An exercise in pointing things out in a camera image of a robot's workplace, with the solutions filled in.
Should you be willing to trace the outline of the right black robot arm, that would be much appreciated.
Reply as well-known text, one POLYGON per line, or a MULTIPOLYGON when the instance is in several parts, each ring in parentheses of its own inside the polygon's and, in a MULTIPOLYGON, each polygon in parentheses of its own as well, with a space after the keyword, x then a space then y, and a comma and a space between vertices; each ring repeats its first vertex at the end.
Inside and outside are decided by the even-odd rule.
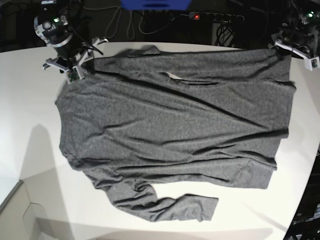
POLYGON ((84 5, 84 0, 42 0, 33 20, 35 34, 57 53, 45 60, 42 69, 58 69, 68 84, 85 78, 82 65, 95 58, 94 52, 103 55, 98 45, 108 42, 99 37, 88 40, 77 31, 84 5))

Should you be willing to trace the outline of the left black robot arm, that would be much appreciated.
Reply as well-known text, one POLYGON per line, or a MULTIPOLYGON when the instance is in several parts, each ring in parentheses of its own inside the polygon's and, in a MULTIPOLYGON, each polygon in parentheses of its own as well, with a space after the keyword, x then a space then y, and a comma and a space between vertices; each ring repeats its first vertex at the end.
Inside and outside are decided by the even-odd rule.
POLYGON ((320 67, 320 2, 290 0, 277 33, 271 35, 269 49, 303 59, 304 67, 313 71, 320 67))

